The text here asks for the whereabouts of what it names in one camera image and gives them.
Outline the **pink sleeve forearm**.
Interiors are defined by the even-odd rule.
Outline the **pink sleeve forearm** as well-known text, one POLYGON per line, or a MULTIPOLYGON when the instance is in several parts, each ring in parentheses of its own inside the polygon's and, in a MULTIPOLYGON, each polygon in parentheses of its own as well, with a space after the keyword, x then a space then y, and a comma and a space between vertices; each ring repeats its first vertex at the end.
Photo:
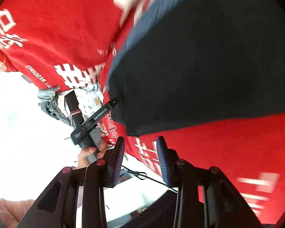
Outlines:
POLYGON ((0 220, 8 228, 15 228, 34 203, 34 200, 9 201, 0 199, 0 220))

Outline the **left hand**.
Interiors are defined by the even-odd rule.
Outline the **left hand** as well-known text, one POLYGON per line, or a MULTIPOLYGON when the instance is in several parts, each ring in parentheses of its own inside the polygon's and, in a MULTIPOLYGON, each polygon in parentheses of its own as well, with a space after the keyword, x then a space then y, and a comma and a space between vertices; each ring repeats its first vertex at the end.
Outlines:
MULTIPOLYGON (((108 150, 108 145, 104 139, 101 139, 98 150, 99 152, 97 153, 96 158, 103 158, 105 152, 108 150)), ((78 155, 78 169, 87 167, 90 164, 87 160, 87 157, 94 155, 96 151, 96 147, 82 148, 80 154, 78 155)))

